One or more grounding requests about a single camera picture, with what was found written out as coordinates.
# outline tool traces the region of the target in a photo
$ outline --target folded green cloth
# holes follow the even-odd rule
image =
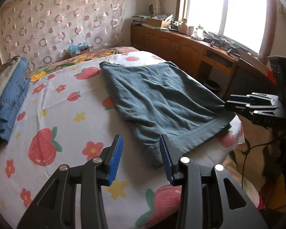
[[[146,66],[100,63],[107,90],[154,167],[159,137],[187,153],[229,126],[235,113],[172,62]]]

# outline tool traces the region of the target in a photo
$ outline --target window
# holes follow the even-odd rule
[[[254,56],[263,48],[267,0],[186,0],[184,17],[189,26],[245,47]]]

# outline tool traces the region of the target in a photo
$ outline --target strawberry print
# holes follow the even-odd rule
[[[11,175],[15,173],[14,160],[12,158],[10,160],[6,160],[5,173],[8,178],[11,178]]]
[[[76,101],[80,97],[80,91],[73,92],[67,97],[67,101],[73,102]]]
[[[63,149],[54,139],[57,134],[57,127],[41,129],[33,138],[29,148],[29,159],[36,165],[47,166],[51,164],[56,152]]]
[[[105,100],[102,102],[102,105],[105,108],[105,110],[115,108],[114,102],[112,101],[110,96],[105,98]]]
[[[158,56],[155,56],[155,55],[152,56],[152,58],[155,59],[155,60],[163,60],[162,58],[159,58]]]
[[[231,131],[221,131],[216,135],[216,138],[224,148],[230,148],[234,143],[234,136]]]
[[[89,161],[95,157],[99,157],[103,148],[104,144],[102,142],[95,144],[89,141],[87,142],[86,147],[83,149],[82,154],[87,156],[87,161]]]
[[[66,85],[59,85],[59,87],[55,90],[57,93],[60,93],[61,91],[66,89]]]
[[[85,80],[100,74],[100,70],[96,67],[83,68],[82,72],[74,75],[78,80]]]
[[[146,202],[149,211],[137,221],[136,227],[150,228],[178,211],[181,198],[181,186],[165,185],[156,192],[147,189]]]
[[[48,75],[47,80],[50,80],[50,79],[52,79],[53,77],[55,77],[55,74],[50,74],[50,75]]]
[[[138,61],[139,59],[135,58],[135,57],[127,57],[127,58],[125,58],[125,60],[128,62],[133,62],[133,61]]]
[[[33,93],[34,94],[38,94],[41,90],[43,90],[46,86],[44,84],[39,85],[38,87],[36,87],[35,89],[33,89]]]
[[[31,192],[27,191],[25,188],[22,189],[20,198],[23,200],[23,205],[26,208],[32,203]]]
[[[17,117],[17,121],[22,121],[22,120],[23,120],[23,118],[25,117],[25,115],[26,115],[26,112],[25,112],[25,111],[23,111],[21,114],[19,114],[19,115],[18,115],[18,117]]]

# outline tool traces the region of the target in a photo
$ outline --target cardboard box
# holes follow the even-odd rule
[[[165,22],[165,21],[161,21],[161,20],[157,20],[157,19],[153,19],[153,18],[147,18],[146,24],[153,26],[153,27],[168,28],[168,26],[170,25],[170,22]]]
[[[73,57],[76,57],[76,56],[79,56],[79,55],[82,55],[82,54],[88,53],[88,52],[89,52],[89,48],[82,49],[78,52],[72,52],[71,57],[73,58]]]

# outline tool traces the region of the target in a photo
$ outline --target shelf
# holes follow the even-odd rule
[[[222,65],[222,64],[220,64],[218,62],[216,62],[213,59],[210,59],[207,56],[203,56],[201,58],[201,60],[206,62],[206,63],[208,63],[209,65],[213,66],[214,68],[222,71],[223,73],[227,74],[228,76],[231,74],[231,69],[230,68],[228,68],[228,67],[226,67],[226,66],[224,66],[224,65]]]

